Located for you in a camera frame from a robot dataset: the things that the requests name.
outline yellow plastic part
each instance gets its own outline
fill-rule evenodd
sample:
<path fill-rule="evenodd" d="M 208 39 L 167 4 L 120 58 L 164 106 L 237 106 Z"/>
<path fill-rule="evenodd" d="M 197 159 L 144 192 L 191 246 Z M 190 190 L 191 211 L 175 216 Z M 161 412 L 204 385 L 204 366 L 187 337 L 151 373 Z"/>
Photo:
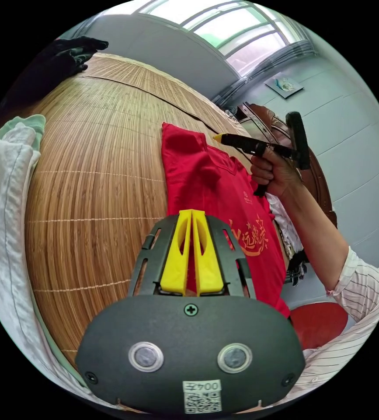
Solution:
<path fill-rule="evenodd" d="M 222 134 L 217 134 L 216 136 L 214 136 L 213 137 L 213 139 L 215 140 L 215 141 L 218 141 L 219 143 L 221 143 L 221 138 L 223 137 L 223 135 Z"/>
<path fill-rule="evenodd" d="M 219 262 L 211 238 L 205 212 L 192 211 L 192 230 L 194 236 L 195 278 L 197 295 L 203 293 L 218 293 L 223 287 Z"/>
<path fill-rule="evenodd" d="M 160 280 L 162 290 L 185 295 L 188 276 L 192 210 L 181 210 Z"/>

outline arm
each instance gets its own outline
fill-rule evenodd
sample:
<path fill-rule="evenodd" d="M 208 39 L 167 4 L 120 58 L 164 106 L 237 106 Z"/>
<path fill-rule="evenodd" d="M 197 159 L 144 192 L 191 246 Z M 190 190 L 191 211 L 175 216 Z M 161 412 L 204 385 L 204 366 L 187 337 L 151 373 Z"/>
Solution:
<path fill-rule="evenodd" d="M 300 182 L 287 188 L 280 200 L 316 275 L 326 290 L 332 291 L 347 260 L 348 243 Z"/>
<path fill-rule="evenodd" d="M 332 291 L 345 265 L 348 243 L 283 158 L 267 149 L 263 158 L 252 157 L 252 163 L 253 180 L 268 185 L 268 192 L 280 199 L 316 275 Z"/>

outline shirt sleeve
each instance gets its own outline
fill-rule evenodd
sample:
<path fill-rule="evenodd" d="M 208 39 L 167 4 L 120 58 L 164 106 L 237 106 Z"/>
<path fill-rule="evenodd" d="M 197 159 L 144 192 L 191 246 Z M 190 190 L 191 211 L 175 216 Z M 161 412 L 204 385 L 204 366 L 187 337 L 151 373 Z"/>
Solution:
<path fill-rule="evenodd" d="M 364 262 L 350 247 L 339 282 L 327 294 L 358 322 L 379 305 L 379 268 Z"/>
<path fill-rule="evenodd" d="M 306 366 L 283 404 L 301 397 L 333 378 L 360 350 L 379 322 L 379 268 L 365 263 L 350 248 L 332 295 L 356 324 L 318 349 L 303 352 Z"/>

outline yellow tip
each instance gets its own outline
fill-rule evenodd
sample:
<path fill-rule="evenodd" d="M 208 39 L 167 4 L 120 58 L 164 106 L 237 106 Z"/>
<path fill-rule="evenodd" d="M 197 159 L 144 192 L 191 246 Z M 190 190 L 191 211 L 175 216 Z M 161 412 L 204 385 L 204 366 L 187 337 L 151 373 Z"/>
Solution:
<path fill-rule="evenodd" d="M 221 143 L 221 137 L 222 137 L 222 134 L 217 134 L 216 136 L 213 137 L 213 139 Z"/>

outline red t-shirt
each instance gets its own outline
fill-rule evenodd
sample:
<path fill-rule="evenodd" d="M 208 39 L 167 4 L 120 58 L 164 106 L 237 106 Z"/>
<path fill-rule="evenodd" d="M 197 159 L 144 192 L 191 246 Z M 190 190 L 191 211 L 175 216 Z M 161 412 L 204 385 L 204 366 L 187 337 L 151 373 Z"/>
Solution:
<path fill-rule="evenodd" d="M 204 134 L 165 122 L 162 128 L 168 215 L 203 210 L 227 223 L 246 255 L 257 299 L 288 317 L 280 297 L 284 259 L 269 203 L 253 195 L 257 183 L 236 158 L 207 145 Z M 190 262 L 188 288 L 196 291 L 192 266 Z"/>

